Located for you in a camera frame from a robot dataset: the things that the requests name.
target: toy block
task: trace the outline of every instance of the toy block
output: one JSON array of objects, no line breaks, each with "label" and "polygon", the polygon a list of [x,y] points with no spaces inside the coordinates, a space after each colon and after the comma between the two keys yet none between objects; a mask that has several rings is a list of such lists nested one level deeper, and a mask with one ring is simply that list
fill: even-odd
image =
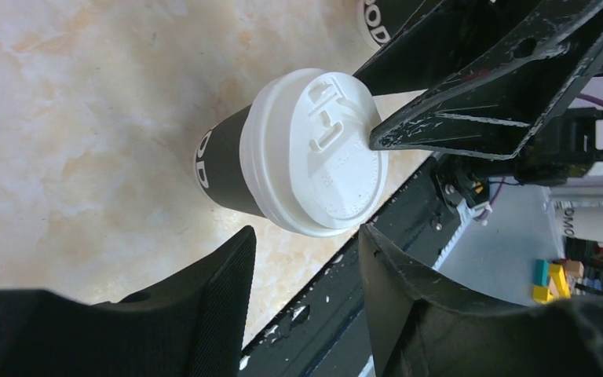
[{"label": "toy block", "polygon": [[565,273],[576,278],[583,277],[583,263],[579,261],[565,261],[563,263]]},{"label": "toy block", "polygon": [[558,288],[554,283],[554,279],[549,278],[549,284],[547,285],[547,287],[549,288],[549,292],[551,292],[552,296],[554,296],[555,298],[561,297],[561,293],[558,291]]},{"label": "toy block", "polygon": [[532,299],[540,304],[546,304],[548,302],[552,302],[554,300],[554,296],[551,294],[548,287],[540,287],[539,285],[535,285],[532,288]]},{"label": "toy block", "polygon": [[539,285],[540,287],[546,287],[546,282],[549,277],[549,262],[538,259],[535,261],[535,281],[534,285]]},{"label": "toy block", "polygon": [[562,265],[556,265],[554,263],[549,265],[549,277],[554,280],[554,284],[558,289],[558,293],[561,294],[562,298],[570,298],[570,287],[568,281],[565,278],[565,270]]}]

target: wire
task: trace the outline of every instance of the wire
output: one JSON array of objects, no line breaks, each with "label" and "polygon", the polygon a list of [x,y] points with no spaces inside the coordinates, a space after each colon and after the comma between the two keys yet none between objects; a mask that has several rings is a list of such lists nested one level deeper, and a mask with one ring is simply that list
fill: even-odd
[{"label": "wire", "polygon": [[[498,199],[498,197],[500,196],[500,192],[503,190],[503,186],[505,186],[505,185],[518,186],[518,185],[515,185],[514,183],[505,182],[505,177],[503,177],[500,182],[491,182],[491,181],[489,182],[490,185],[494,185],[495,183],[498,183],[498,188],[495,190],[491,199],[489,199],[489,206],[492,206],[495,203],[495,201]],[[490,210],[490,209],[483,210],[482,213],[475,218],[475,221],[485,220],[486,217],[488,216],[488,214],[490,214],[491,212],[492,212],[492,210]]]},{"label": "wire", "polygon": [[603,107],[603,99],[601,99],[601,98],[593,97],[590,94],[584,94],[584,93],[580,93],[576,97],[579,98],[580,100],[584,100],[586,102],[590,102],[591,104],[596,104],[597,106]]},{"label": "wire", "polygon": [[509,183],[509,182],[505,182],[505,180],[503,179],[500,182],[493,182],[493,181],[489,181],[490,185],[501,185],[501,186],[523,186],[521,183]]}]

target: black paper cup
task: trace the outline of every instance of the black paper cup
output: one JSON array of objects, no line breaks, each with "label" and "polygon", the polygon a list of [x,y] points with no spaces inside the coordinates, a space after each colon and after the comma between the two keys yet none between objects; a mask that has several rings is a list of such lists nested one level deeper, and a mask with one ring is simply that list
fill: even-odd
[{"label": "black paper cup", "polygon": [[422,0],[358,0],[357,24],[364,41],[379,49],[405,25]]},{"label": "black paper cup", "polygon": [[336,236],[378,206],[387,154],[368,148],[381,122],[358,79],[315,68],[269,83],[212,130],[194,158],[216,204],[313,237]]},{"label": "black paper cup", "polygon": [[239,162],[239,141],[249,111],[247,106],[204,135],[196,150],[196,174],[200,188],[216,204],[264,217]]}]

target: yellow toy block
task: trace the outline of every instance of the yellow toy block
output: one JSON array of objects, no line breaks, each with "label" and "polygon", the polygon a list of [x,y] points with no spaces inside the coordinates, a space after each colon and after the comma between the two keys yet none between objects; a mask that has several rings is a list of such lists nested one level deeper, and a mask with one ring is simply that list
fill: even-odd
[{"label": "yellow toy block", "polygon": [[562,265],[549,264],[549,277],[554,280],[558,293],[562,298],[570,298],[570,287],[565,279],[565,270]]},{"label": "yellow toy block", "polygon": [[549,287],[534,285],[532,288],[532,299],[540,304],[546,304],[552,302],[556,298],[551,294]]}]

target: black cup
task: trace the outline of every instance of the black cup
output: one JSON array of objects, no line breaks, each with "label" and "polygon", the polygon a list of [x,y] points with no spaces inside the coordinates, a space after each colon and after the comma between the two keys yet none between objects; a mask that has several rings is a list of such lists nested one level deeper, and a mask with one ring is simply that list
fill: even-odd
[{"label": "black cup", "polygon": [[361,0],[363,14],[371,38],[382,46],[405,25],[419,7],[420,0]]},{"label": "black cup", "polygon": [[244,181],[239,141],[250,106],[207,132],[195,154],[200,188],[215,203],[231,210],[264,217]]}]

